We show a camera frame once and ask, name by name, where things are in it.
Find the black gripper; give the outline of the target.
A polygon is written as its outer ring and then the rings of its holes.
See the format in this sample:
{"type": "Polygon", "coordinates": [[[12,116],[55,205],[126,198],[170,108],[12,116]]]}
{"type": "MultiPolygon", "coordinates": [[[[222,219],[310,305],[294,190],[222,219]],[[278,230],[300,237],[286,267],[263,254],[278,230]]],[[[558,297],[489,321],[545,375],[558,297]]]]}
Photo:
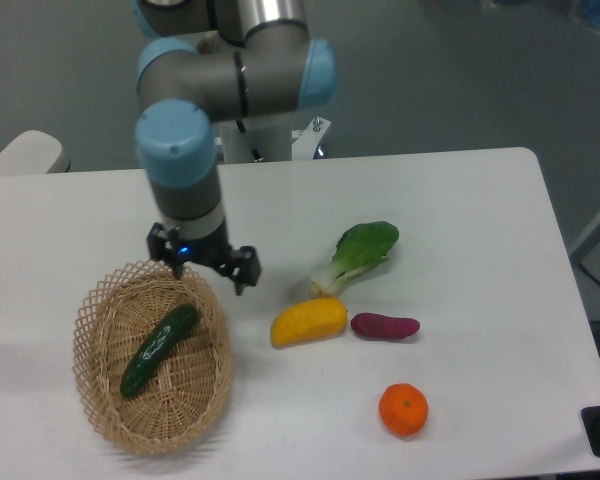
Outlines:
{"type": "Polygon", "coordinates": [[[258,284],[262,272],[255,247],[231,247],[225,220],[209,235],[197,239],[187,239],[177,227],[156,222],[146,241],[150,259],[168,266],[177,280],[183,276],[184,263],[208,266],[228,278],[235,294],[241,296],[247,287],[258,284]]]}

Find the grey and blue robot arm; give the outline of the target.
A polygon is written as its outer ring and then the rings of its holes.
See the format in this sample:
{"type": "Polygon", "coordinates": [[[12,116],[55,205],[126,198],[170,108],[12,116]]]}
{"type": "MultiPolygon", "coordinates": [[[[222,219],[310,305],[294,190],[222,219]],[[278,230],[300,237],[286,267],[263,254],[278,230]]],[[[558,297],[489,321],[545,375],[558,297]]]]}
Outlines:
{"type": "Polygon", "coordinates": [[[150,37],[137,67],[141,114],[136,155],[161,219],[150,257],[181,277],[187,263],[255,285],[255,248],[230,245],[215,159],[217,123],[287,114],[329,103],[331,45],[310,36],[299,1],[135,1],[150,37]]]}

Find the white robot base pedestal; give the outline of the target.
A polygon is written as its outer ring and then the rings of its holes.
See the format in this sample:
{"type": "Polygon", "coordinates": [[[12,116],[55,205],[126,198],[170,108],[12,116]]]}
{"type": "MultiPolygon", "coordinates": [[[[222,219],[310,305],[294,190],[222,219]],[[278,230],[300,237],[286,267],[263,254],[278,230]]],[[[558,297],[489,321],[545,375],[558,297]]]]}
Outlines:
{"type": "Polygon", "coordinates": [[[293,130],[290,115],[222,122],[215,138],[220,164],[300,161],[325,158],[322,140],[332,122],[314,117],[300,130],[293,130]]]}

